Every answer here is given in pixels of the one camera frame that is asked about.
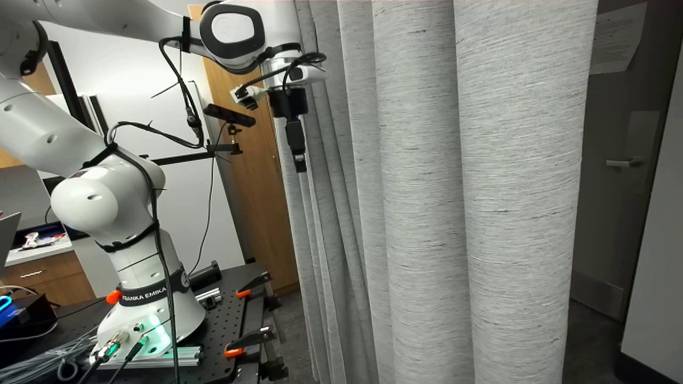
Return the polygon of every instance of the gray curtain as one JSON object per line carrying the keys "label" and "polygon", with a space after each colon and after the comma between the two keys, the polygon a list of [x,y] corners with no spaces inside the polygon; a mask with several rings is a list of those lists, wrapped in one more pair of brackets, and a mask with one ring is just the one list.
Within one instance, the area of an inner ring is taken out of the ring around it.
{"label": "gray curtain", "polygon": [[300,0],[277,145],[322,384],[561,382],[595,0]]}

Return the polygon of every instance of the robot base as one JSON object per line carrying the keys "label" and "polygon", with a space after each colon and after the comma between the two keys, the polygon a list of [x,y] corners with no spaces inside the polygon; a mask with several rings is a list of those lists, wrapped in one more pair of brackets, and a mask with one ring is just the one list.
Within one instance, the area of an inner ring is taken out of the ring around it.
{"label": "robot base", "polygon": [[[193,289],[175,292],[174,302],[178,339],[181,341],[204,323],[206,309],[197,302]],[[117,351],[109,358],[111,365],[124,362],[136,341],[145,342],[136,358],[148,361],[168,356],[172,322],[166,299],[136,306],[115,304],[98,326],[95,351],[108,348],[111,341],[120,341]]]}
{"label": "robot base", "polygon": [[[210,288],[215,286],[221,288],[221,292],[235,292],[259,273],[261,269],[255,264],[225,270],[225,277],[218,283],[212,283]],[[204,326],[199,326],[180,345],[181,384],[197,384],[197,382],[218,384],[218,382],[233,382],[238,380],[238,374],[240,378],[246,374],[238,371],[238,366],[241,366],[238,365],[238,361],[225,358],[225,348],[230,341],[240,339],[243,333],[261,329],[263,310],[265,310],[263,296],[255,296],[250,301],[238,301],[233,299],[233,293],[225,293],[221,302],[210,306],[206,310],[208,316]],[[200,358],[197,361],[199,365],[194,365],[190,358],[184,358],[184,353],[193,351],[194,345],[200,345]],[[174,358],[172,358],[172,365],[163,361],[159,361],[156,366],[149,366],[149,362],[141,362],[139,358],[135,358],[123,373],[120,382],[128,382],[128,384],[174,382]],[[111,378],[111,369],[114,366],[117,369],[115,362],[108,362],[108,365],[106,362],[100,365],[100,369],[95,373],[95,382],[103,382],[103,380],[108,382]]]}

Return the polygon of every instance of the black clamp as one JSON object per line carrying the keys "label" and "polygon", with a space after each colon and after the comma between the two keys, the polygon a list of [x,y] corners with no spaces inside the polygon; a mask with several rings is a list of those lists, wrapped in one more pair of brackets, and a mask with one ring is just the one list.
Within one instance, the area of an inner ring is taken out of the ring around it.
{"label": "black clamp", "polygon": [[243,114],[240,110],[225,109],[221,104],[208,104],[206,113],[215,116],[215,118],[225,118],[227,123],[238,123],[238,126],[246,126],[246,127],[257,123],[257,118],[253,114]]}
{"label": "black clamp", "polygon": [[238,301],[246,301],[255,293],[255,288],[265,286],[273,281],[269,270],[263,270],[261,275],[257,275],[255,280],[250,280],[249,283],[243,283],[240,289],[235,289],[235,299]]}
{"label": "black clamp", "polygon": [[253,333],[246,333],[241,335],[240,339],[230,341],[227,348],[225,348],[225,358],[227,361],[255,361],[259,362],[259,356],[255,353],[249,353],[246,348],[250,345],[261,345],[261,342],[269,342],[275,339],[275,333],[271,330],[271,326],[261,326],[259,330],[253,330]]}
{"label": "black clamp", "polygon": [[215,145],[212,143],[212,145],[208,145],[208,152],[212,156],[215,156],[218,152],[227,152],[230,156],[243,154],[241,145],[238,141],[233,141],[233,143],[215,143]]}

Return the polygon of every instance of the white robotic arm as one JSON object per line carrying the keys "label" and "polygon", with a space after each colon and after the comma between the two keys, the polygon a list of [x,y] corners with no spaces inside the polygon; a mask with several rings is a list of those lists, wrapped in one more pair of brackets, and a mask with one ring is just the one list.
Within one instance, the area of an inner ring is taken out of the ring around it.
{"label": "white robotic arm", "polygon": [[163,171],[124,149],[111,152],[103,137],[63,113],[17,78],[43,57],[41,20],[144,40],[215,60],[230,73],[302,56],[292,0],[208,1],[199,22],[148,0],[3,0],[0,1],[0,147],[23,164],[68,176],[52,196],[56,214],[87,234],[111,256],[123,301],[98,329],[96,350],[114,339],[124,361],[145,335],[141,358],[163,356],[175,341],[168,329],[174,292],[178,341],[200,326],[206,310],[188,289],[174,240],[156,226]]}

